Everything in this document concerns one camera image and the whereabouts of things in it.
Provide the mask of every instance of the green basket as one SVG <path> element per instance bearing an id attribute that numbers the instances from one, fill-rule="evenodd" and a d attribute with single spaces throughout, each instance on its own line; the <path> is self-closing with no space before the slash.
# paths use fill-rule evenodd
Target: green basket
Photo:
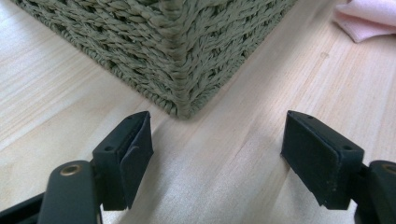
<path id="1" fill-rule="evenodd" d="M 201 109 L 296 0 L 12 0 L 167 113 Z"/>

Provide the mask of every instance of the pink cloth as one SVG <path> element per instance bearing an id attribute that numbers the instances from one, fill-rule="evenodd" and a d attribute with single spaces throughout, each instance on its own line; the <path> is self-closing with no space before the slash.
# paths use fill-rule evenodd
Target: pink cloth
<path id="1" fill-rule="evenodd" d="M 396 0 L 348 0 L 335 7 L 334 21 L 356 43 L 396 34 Z"/>

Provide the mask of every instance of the light wood surface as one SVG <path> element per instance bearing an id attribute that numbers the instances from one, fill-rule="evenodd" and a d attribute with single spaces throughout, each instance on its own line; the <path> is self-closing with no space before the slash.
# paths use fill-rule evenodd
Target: light wood surface
<path id="1" fill-rule="evenodd" d="M 0 1 L 0 210 L 90 160 L 126 116 L 151 113 L 154 156 L 133 208 L 105 223 L 353 223 L 319 207 L 279 156 L 286 112 L 310 114 L 396 161 L 396 38 L 354 44 L 343 1 L 300 0 L 193 119 L 170 118 L 50 29 Z"/>

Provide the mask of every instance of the tabletop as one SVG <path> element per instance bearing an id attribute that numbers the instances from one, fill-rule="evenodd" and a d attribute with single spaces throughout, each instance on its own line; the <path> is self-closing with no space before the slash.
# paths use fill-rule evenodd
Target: tabletop
<path id="1" fill-rule="evenodd" d="M 359 44 L 344 1 L 299 0 L 196 116 L 169 117 L 46 26 L 0 2 L 0 210 L 46 189 L 125 117 L 151 114 L 154 155 L 131 210 L 105 223 L 353 223 L 318 206 L 280 157 L 286 113 L 310 114 L 396 161 L 396 38 Z"/>

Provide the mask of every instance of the woven basket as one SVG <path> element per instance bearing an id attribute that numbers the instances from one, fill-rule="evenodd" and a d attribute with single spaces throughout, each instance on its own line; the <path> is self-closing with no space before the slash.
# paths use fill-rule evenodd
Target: woven basket
<path id="1" fill-rule="evenodd" d="M 296 0 L 12 0 L 167 113 L 201 109 Z"/>

